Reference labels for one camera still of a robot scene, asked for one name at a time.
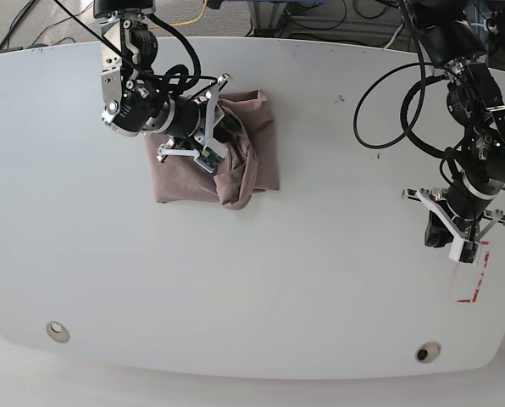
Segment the red tape rectangle marking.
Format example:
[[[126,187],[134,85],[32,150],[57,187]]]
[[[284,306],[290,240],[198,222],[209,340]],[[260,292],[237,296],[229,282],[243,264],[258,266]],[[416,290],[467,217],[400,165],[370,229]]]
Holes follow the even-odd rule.
[[[490,257],[491,245],[482,241],[473,264],[456,263],[452,272],[448,297],[458,304],[472,304],[478,299]]]

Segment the mauve t-shirt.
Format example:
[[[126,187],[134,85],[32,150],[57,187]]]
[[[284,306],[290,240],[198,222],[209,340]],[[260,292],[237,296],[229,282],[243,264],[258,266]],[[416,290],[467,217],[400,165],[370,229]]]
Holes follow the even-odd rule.
[[[219,106],[240,121],[241,134],[225,144],[228,154],[213,174],[190,157],[158,162],[158,147],[167,137],[144,137],[156,202],[198,201],[240,210],[254,193],[280,189],[276,125],[266,95],[259,90],[227,92]]]

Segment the left table grommet hole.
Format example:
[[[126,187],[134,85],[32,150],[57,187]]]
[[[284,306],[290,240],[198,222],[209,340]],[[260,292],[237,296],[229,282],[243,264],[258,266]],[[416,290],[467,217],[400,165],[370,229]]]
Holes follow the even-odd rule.
[[[46,330],[47,335],[56,343],[65,344],[70,340],[69,331],[56,321],[48,322]]]

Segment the table grommet hole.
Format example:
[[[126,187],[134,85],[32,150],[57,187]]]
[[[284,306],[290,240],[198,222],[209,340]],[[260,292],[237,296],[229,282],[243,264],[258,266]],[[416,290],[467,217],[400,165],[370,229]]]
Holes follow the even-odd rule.
[[[69,331],[56,321],[48,322],[46,330],[47,335],[56,343],[65,344],[70,340]]]
[[[441,345],[438,342],[424,343],[415,352],[415,359],[420,364],[429,364],[441,353]]]

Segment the right table grommet hole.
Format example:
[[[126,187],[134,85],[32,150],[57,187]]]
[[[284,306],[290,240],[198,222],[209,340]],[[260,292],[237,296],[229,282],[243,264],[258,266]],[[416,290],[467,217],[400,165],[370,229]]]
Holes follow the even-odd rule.
[[[441,345],[438,342],[424,343],[415,352],[415,359],[420,364],[429,364],[441,353]]]

